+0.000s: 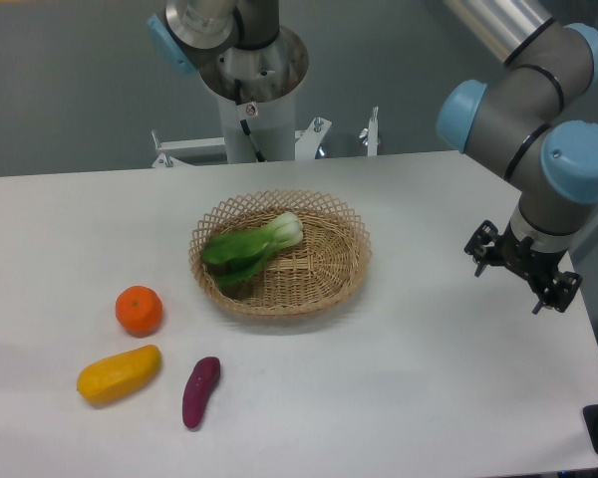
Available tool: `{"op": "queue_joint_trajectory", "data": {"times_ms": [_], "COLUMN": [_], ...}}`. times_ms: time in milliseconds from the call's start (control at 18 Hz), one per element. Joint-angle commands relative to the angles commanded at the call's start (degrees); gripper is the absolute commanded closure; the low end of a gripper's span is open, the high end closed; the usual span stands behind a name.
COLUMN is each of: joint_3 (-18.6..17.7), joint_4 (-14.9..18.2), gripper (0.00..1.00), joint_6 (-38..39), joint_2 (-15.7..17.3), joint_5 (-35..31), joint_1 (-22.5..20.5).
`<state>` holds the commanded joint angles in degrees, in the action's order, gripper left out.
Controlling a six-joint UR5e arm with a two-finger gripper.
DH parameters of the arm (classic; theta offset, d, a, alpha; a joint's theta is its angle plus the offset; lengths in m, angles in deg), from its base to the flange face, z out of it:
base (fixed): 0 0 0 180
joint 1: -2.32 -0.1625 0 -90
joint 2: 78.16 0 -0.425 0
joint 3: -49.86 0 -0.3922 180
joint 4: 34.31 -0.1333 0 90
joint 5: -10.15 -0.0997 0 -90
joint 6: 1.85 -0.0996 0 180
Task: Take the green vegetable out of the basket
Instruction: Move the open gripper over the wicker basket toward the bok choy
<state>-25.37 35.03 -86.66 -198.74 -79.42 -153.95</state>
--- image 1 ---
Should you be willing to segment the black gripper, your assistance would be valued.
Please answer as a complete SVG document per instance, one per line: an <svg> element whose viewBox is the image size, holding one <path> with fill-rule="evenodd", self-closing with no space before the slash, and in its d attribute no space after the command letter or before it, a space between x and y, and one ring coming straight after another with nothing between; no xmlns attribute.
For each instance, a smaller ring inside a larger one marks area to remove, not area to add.
<svg viewBox="0 0 598 478"><path fill-rule="evenodd" d="M494 224L484 220L473 232L463 251L476 265L476 277L487 267L504 267L525 280L538 298L532 309L533 314L538 314L542 309L564 313L575 299L582 277L575 272L559 271L563 251L539 252L532 246L531 237L518 240L511 232L505 232L500 237Z"/></svg>

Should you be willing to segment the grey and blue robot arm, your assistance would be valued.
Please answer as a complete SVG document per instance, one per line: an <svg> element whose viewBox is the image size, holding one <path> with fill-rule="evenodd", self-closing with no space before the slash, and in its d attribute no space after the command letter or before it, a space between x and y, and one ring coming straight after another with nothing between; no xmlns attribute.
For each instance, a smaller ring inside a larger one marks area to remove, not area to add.
<svg viewBox="0 0 598 478"><path fill-rule="evenodd" d="M436 129L452 148L514 186L504 231L482 223L465 246L478 270L524 280L539 308L564 312L581 278L558 266L598 204L598 124L559 122L598 81L598 31L559 25L536 1L452 1L450 9L508 70L445 100ZM315 128L295 133L294 96L308 71L303 41L275 1L169 1L147 26L164 59L215 95L232 163L311 158Z"/></svg>

